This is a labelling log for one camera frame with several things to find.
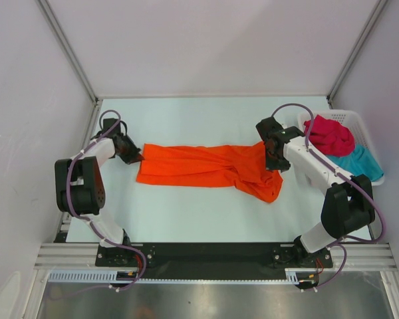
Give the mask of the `orange t-shirt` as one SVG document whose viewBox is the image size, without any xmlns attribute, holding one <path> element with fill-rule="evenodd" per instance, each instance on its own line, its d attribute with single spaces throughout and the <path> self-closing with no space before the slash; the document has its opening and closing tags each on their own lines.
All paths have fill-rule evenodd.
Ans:
<svg viewBox="0 0 399 319">
<path fill-rule="evenodd" d="M 234 187 L 265 203 L 282 189 L 278 171 L 265 167 L 265 146 L 159 146 L 146 144 L 138 183 L 181 187 Z"/>
</svg>

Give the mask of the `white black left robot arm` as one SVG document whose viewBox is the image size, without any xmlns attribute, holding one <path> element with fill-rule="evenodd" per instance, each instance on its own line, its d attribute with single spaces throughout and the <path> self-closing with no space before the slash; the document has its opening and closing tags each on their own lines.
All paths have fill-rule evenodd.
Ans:
<svg viewBox="0 0 399 319">
<path fill-rule="evenodd" d="M 82 221 L 99 238 L 100 247 L 112 248 L 111 259 L 124 266 L 132 261 L 134 250 L 124 228 L 104 211 L 106 192 L 100 170 L 115 157 L 128 165 L 144 159 L 128 135 L 127 124 L 120 118 L 105 118 L 84 149 L 55 162 L 55 193 L 59 210 Z"/>
</svg>

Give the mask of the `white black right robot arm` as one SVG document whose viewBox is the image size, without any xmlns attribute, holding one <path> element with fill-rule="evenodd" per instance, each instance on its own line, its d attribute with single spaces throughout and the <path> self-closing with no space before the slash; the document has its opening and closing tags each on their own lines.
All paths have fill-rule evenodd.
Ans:
<svg viewBox="0 0 399 319">
<path fill-rule="evenodd" d="M 284 172 L 295 166 L 324 195 L 320 221 L 293 241 L 293 258 L 310 266 L 318 252 L 375 221 L 372 183 L 335 167 L 295 126 L 284 128 L 274 117 L 256 125 L 265 146 L 265 167 Z"/>
</svg>

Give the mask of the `red t-shirt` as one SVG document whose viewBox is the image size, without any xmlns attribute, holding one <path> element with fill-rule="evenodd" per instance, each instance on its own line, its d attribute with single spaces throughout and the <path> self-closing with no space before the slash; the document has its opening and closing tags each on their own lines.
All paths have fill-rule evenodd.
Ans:
<svg viewBox="0 0 399 319">
<path fill-rule="evenodd" d="M 311 120 L 304 121 L 304 133 L 312 128 L 309 141 L 321 153 L 327 156 L 347 156 L 355 149 L 355 140 L 351 131 L 335 120 L 316 115 Z"/>
</svg>

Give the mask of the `white plastic laundry basket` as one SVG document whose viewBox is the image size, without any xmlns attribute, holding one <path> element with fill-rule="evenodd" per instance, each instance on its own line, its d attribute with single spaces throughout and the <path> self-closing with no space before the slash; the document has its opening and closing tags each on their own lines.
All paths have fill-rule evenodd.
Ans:
<svg viewBox="0 0 399 319">
<path fill-rule="evenodd" d="M 318 151 L 353 175 L 364 174 L 373 186 L 383 184 L 383 169 L 363 121 L 356 112 L 326 110 L 315 112 L 313 118 L 311 121 L 309 113 L 301 112 L 297 115 L 297 123 L 303 132 L 312 129 L 309 140 Z"/>
</svg>

